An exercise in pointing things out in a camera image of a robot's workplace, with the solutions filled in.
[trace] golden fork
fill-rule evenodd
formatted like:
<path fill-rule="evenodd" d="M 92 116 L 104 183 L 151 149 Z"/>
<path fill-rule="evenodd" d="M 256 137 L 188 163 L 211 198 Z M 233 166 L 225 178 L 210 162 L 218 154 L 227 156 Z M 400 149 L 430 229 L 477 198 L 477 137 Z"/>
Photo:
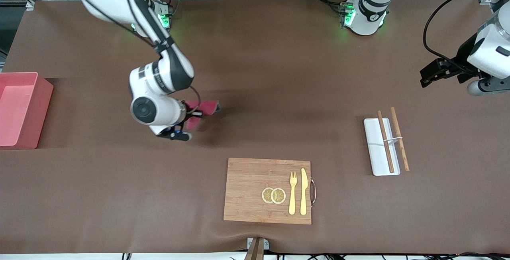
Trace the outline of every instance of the golden fork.
<path fill-rule="evenodd" d="M 294 215 L 296 213 L 296 194 L 295 187 L 297 184 L 297 175 L 295 172 L 290 173 L 290 203 L 288 204 L 288 214 Z"/>

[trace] pink bin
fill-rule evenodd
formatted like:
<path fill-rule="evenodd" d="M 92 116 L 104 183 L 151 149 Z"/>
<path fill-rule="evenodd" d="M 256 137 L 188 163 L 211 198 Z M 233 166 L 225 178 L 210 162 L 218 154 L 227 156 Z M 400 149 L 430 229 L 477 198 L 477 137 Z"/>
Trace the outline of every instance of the pink bin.
<path fill-rule="evenodd" d="M 52 92 L 38 73 L 0 73 L 0 150 L 37 147 Z"/>

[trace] brown table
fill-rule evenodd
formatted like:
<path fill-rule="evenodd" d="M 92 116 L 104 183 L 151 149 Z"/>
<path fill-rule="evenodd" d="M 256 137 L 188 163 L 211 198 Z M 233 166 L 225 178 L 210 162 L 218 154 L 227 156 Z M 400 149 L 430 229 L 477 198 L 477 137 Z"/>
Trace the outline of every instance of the brown table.
<path fill-rule="evenodd" d="M 0 152 L 0 252 L 211 252 L 263 236 L 275 252 L 509 253 L 510 95 L 420 87 L 442 1 L 394 0 L 370 37 L 317 0 L 182 1 L 172 35 L 223 106 L 190 142 L 129 114 L 149 46 L 79 2 L 36 2 L 5 71 L 38 71 L 55 93 L 39 149 Z M 488 16 L 456 0 L 430 46 L 453 55 Z M 411 171 L 375 177 L 363 119 L 391 106 Z M 311 160 L 312 225 L 223 221 L 228 157 Z"/>

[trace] wooden cutting board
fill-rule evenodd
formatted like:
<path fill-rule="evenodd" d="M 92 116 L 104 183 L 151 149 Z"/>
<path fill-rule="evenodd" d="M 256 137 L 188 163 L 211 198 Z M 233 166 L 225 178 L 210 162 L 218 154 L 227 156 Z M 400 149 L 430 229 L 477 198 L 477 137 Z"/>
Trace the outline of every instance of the wooden cutting board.
<path fill-rule="evenodd" d="M 306 171 L 306 215 L 299 213 L 301 204 L 301 168 Z M 288 214 L 290 203 L 290 173 L 297 174 L 296 213 Z M 224 220 L 311 224 L 310 162 L 299 160 L 258 160 L 253 158 L 229 158 L 226 176 Z M 266 187 L 280 187 L 286 193 L 282 204 L 268 204 L 262 200 Z"/>

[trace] knife blade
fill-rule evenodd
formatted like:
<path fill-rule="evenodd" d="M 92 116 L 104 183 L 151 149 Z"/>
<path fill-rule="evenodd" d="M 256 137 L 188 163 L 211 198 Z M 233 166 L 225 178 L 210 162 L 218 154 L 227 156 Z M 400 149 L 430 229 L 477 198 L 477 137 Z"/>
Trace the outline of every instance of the knife blade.
<path fill-rule="evenodd" d="M 301 204 L 300 211 L 301 215 L 306 215 L 306 189 L 308 188 L 308 177 L 304 168 L 301 169 Z"/>

